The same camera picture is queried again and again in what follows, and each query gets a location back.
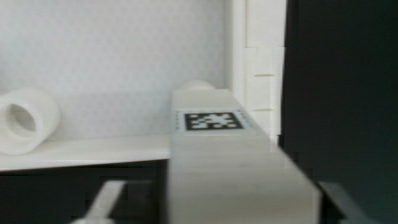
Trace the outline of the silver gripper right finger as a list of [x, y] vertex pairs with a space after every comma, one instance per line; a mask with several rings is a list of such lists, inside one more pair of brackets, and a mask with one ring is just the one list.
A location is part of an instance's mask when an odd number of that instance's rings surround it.
[[365, 212], [344, 185], [337, 182], [321, 182], [321, 188], [340, 212], [344, 213], [340, 224], [383, 224]]

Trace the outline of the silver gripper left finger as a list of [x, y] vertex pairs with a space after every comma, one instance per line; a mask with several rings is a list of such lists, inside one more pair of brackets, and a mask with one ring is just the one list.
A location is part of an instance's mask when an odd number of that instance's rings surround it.
[[152, 208], [152, 182], [106, 182], [86, 215], [70, 224], [136, 224]]

